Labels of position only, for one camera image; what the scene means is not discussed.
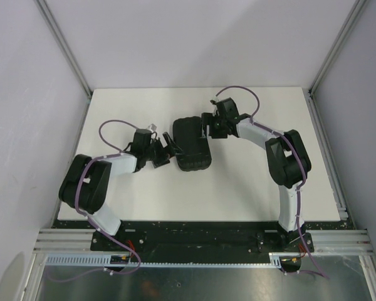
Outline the black plastic tool case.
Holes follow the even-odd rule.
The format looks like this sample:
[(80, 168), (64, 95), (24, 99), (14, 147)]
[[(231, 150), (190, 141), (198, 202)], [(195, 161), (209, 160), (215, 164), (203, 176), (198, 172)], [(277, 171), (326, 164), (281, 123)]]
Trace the black plastic tool case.
[(202, 135), (202, 124), (199, 116), (177, 119), (172, 125), (175, 144), (180, 148), (176, 153), (180, 170), (199, 171), (207, 169), (212, 162), (209, 143)]

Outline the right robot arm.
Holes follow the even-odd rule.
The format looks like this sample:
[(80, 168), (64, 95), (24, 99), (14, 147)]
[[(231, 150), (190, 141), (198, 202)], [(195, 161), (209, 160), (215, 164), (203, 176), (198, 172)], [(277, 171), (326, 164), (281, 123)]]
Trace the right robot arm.
[(277, 246), (292, 251), (303, 239), (301, 189), (308, 179), (311, 162), (301, 135), (296, 130), (282, 132), (240, 114), (231, 98), (211, 100), (212, 113), (201, 116), (202, 136), (226, 139), (233, 135), (254, 143), (266, 152), (269, 174), (279, 189)]

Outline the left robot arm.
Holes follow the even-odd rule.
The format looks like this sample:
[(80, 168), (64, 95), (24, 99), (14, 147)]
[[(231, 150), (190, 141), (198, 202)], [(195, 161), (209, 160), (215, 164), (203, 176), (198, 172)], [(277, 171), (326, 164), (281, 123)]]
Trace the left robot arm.
[(133, 140), (115, 154), (90, 157), (78, 154), (73, 159), (61, 183), (58, 197), (77, 213), (86, 217), (104, 236), (104, 243), (114, 251), (125, 246), (126, 236), (119, 231), (121, 219), (106, 204), (111, 179), (139, 172), (147, 162), (157, 168), (183, 153), (182, 149), (163, 133), (166, 145), (153, 138), (148, 129), (137, 129)]

